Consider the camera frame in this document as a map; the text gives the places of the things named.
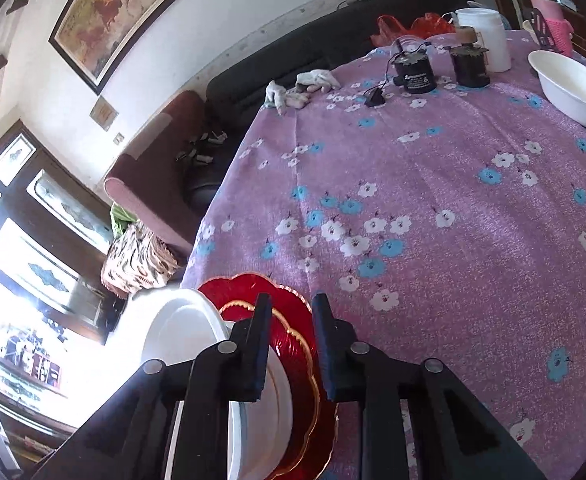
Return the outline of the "dark wooden window door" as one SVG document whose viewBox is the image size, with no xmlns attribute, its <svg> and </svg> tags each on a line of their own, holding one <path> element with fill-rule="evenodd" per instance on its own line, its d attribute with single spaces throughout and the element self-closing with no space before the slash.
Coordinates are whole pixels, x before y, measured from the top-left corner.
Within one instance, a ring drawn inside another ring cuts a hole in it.
<svg viewBox="0 0 586 480">
<path fill-rule="evenodd" d="M 0 291 L 58 332 L 104 342 L 123 307 L 101 283 L 105 203 L 23 122 L 0 137 Z"/>
</svg>

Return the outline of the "black sofa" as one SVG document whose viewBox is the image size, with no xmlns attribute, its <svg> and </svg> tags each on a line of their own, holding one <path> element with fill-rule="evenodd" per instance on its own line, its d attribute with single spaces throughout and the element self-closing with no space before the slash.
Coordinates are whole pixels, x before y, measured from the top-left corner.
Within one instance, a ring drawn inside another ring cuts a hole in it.
<svg viewBox="0 0 586 480">
<path fill-rule="evenodd" d="M 349 3 L 277 39 L 216 76 L 206 88 L 205 110 L 228 140 L 207 166 L 187 171 L 182 196 L 202 217 L 212 202 L 247 129 L 263 105 L 270 81 L 290 88 L 299 73 L 334 70 L 372 50 L 377 19 L 392 15 L 404 26 L 427 12 L 465 8 L 470 0 L 363 0 Z"/>
</svg>

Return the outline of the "pink sleeved bottle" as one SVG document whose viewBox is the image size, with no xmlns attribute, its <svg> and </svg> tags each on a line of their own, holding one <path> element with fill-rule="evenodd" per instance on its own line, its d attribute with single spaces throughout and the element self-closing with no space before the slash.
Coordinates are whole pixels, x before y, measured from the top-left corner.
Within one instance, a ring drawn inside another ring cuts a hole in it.
<svg viewBox="0 0 586 480">
<path fill-rule="evenodd" d="M 564 18 L 561 0 L 530 0 L 532 7 L 547 24 L 547 36 L 552 38 L 555 51 L 569 58 L 573 55 L 573 26 Z"/>
</svg>

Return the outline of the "small framed wall picture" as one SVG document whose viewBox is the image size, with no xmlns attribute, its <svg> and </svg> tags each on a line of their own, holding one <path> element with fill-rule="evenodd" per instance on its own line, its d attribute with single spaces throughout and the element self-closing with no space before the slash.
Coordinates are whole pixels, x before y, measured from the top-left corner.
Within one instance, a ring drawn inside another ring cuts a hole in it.
<svg viewBox="0 0 586 480">
<path fill-rule="evenodd" d="M 108 131 L 118 117 L 118 111 L 103 96 L 98 96 L 89 117 L 104 131 Z"/>
</svg>

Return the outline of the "red plastic bag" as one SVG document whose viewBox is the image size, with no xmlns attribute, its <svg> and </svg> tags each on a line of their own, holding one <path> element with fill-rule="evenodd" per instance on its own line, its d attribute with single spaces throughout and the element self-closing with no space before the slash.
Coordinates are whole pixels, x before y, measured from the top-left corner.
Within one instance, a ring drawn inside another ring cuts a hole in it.
<svg viewBox="0 0 586 480">
<path fill-rule="evenodd" d="M 409 27 L 405 27 L 393 15 L 382 14 L 377 18 L 378 32 L 370 36 L 374 47 L 386 47 L 402 36 L 421 39 L 440 34 L 452 34 L 456 27 L 437 13 L 427 12 L 416 18 Z"/>
</svg>

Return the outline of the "small black adapter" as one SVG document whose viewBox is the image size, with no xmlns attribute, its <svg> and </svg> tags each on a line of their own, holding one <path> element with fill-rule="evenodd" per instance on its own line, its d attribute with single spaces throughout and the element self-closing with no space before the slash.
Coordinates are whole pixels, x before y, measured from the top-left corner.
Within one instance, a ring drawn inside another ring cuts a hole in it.
<svg viewBox="0 0 586 480">
<path fill-rule="evenodd" d="M 365 94 L 365 105 L 366 107 L 379 107 L 385 104 L 386 99 L 384 98 L 383 89 L 381 87 L 373 87 L 368 89 Z"/>
</svg>

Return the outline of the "white plastic jar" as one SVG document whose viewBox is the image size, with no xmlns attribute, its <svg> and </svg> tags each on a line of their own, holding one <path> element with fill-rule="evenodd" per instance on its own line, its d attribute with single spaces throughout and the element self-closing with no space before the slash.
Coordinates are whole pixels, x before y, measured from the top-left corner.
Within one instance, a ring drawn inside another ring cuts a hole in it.
<svg viewBox="0 0 586 480">
<path fill-rule="evenodd" d="M 456 11 L 460 26 L 472 27 L 477 35 L 476 44 L 486 49 L 485 61 L 491 73 L 511 70 L 511 54 L 506 41 L 501 14 L 484 8 L 466 8 Z"/>
</svg>

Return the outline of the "green cloth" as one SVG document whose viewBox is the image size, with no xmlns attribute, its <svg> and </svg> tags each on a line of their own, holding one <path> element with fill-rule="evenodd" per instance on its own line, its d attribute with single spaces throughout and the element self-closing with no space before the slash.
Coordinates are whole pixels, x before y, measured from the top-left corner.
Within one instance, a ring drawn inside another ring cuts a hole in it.
<svg viewBox="0 0 586 480">
<path fill-rule="evenodd" d="M 110 220 L 113 236 L 118 238 L 126 232 L 131 224 L 135 224 L 138 218 L 136 214 L 132 214 L 117 203 L 113 203 L 110 208 Z"/>
</svg>

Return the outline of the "dark brown motor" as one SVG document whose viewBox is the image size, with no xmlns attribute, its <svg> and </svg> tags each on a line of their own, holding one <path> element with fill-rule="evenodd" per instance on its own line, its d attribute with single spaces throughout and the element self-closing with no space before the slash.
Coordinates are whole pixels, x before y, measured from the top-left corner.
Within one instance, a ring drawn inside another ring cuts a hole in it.
<svg viewBox="0 0 586 480">
<path fill-rule="evenodd" d="M 460 44 L 449 49 L 450 58 L 458 84 L 468 88 L 484 88 L 490 84 L 484 47 Z"/>
</svg>

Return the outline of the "framed horse painting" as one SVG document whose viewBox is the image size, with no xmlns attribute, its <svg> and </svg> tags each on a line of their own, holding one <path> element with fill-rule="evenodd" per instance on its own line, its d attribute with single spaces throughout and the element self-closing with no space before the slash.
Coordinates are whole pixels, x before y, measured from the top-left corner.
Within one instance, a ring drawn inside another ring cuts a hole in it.
<svg viewBox="0 0 586 480">
<path fill-rule="evenodd" d="M 49 42 L 99 94 L 128 50 L 175 0 L 68 0 Z"/>
</svg>

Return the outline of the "leopard print blanket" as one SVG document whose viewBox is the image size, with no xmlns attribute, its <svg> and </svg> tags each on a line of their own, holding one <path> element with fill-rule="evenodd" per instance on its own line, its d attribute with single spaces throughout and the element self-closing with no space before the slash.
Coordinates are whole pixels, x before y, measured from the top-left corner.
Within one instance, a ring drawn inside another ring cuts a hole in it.
<svg viewBox="0 0 586 480">
<path fill-rule="evenodd" d="M 109 248 L 101 268 L 102 285 L 118 298 L 162 288 L 180 268 L 167 245 L 142 222 L 130 224 Z"/>
</svg>

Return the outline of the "purple floral tablecloth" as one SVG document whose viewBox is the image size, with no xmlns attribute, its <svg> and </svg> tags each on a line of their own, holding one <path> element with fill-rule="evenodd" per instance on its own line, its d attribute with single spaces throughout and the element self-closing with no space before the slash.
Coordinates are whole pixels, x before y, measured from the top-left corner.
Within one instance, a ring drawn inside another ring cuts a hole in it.
<svg viewBox="0 0 586 480">
<path fill-rule="evenodd" d="M 550 479 L 586 461 L 586 128 L 543 96 L 523 30 L 489 86 L 365 93 L 389 52 L 340 66 L 340 90 L 259 110 L 202 220 L 183 286 L 258 273 L 398 360 L 436 356 Z"/>
</svg>

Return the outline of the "small red gold-rimmed plate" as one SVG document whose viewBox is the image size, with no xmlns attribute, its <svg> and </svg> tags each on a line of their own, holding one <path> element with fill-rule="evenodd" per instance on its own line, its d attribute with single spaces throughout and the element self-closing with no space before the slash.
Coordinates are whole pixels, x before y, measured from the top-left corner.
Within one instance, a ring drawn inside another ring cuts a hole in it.
<svg viewBox="0 0 586 480">
<path fill-rule="evenodd" d="M 234 403 L 239 431 L 229 443 L 231 479 L 302 479 L 321 414 L 314 357 L 283 313 L 272 311 L 265 386 L 254 403 Z"/>
</svg>

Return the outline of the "black perforated holder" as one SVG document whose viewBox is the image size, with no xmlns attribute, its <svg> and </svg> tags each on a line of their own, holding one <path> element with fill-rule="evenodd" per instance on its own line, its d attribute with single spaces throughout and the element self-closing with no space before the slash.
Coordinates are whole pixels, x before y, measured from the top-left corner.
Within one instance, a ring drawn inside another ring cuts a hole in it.
<svg viewBox="0 0 586 480">
<path fill-rule="evenodd" d="M 549 25 L 538 9 L 532 8 L 530 10 L 527 23 L 530 32 L 537 39 L 537 44 L 541 50 L 553 52 L 558 50 Z"/>
</svg>

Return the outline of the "large red scalloped plate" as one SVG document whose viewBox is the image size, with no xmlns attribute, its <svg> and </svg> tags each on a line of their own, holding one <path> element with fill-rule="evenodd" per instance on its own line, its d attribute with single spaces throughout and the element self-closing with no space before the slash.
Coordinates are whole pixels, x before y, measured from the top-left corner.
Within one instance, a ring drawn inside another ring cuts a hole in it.
<svg viewBox="0 0 586 480">
<path fill-rule="evenodd" d="M 214 304 L 226 321 L 241 321 L 249 318 L 258 295 L 267 294 L 272 302 L 272 311 L 283 313 L 287 320 L 298 330 L 314 357 L 314 371 L 321 395 L 321 414 L 317 429 L 311 438 L 307 452 L 303 479 L 318 479 L 330 463 L 337 431 L 337 408 L 327 399 L 322 387 L 317 357 L 313 316 L 308 301 L 291 287 L 279 285 L 264 275 L 242 273 L 232 278 L 211 278 L 199 287 L 199 292 Z"/>
</svg>

